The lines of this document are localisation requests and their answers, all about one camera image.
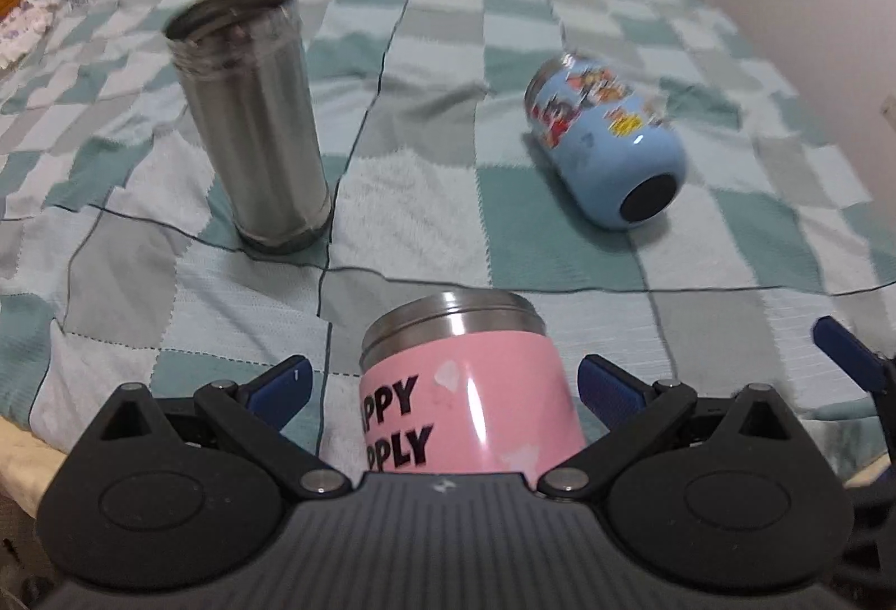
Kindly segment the blue cartoon cup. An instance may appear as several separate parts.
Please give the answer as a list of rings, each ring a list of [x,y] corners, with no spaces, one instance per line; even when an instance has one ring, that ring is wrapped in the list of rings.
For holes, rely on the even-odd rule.
[[[524,108],[548,161],[594,225],[644,225],[687,181],[682,139],[604,59],[549,59],[531,78]]]

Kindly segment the stainless steel tall cup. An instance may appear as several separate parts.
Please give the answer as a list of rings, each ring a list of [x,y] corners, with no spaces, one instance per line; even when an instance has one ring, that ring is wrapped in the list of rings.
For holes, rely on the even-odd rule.
[[[333,196],[298,0],[196,0],[162,33],[240,237],[271,254],[309,246]]]

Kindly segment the pink cup with black text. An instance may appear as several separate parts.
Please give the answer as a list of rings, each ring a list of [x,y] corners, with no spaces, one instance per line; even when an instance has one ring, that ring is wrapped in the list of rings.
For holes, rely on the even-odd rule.
[[[371,472],[508,472],[536,484],[585,447],[544,319],[512,291],[398,306],[367,328],[360,369]]]

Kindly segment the checkered green grey blanket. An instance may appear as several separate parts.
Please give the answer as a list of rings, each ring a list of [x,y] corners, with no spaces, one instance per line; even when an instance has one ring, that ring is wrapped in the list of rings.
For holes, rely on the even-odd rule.
[[[193,0],[85,0],[2,83],[2,413],[58,449],[123,381],[184,394],[292,353],[288,434],[365,462],[358,353],[393,306],[518,291],[567,366],[589,352],[711,396],[774,385],[837,472],[883,452],[872,402],[811,343],[832,314],[894,337],[894,237],[787,79],[702,0],[299,0],[333,226],[241,243],[162,28]],[[688,176],[664,217],[593,227],[522,98],[562,50],[670,117]]]

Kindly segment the purple floral pillow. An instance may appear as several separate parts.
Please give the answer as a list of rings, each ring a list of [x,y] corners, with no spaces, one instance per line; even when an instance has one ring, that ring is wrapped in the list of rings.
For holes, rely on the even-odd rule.
[[[2,18],[0,70],[6,72],[35,49],[53,23],[58,0],[21,0]]]

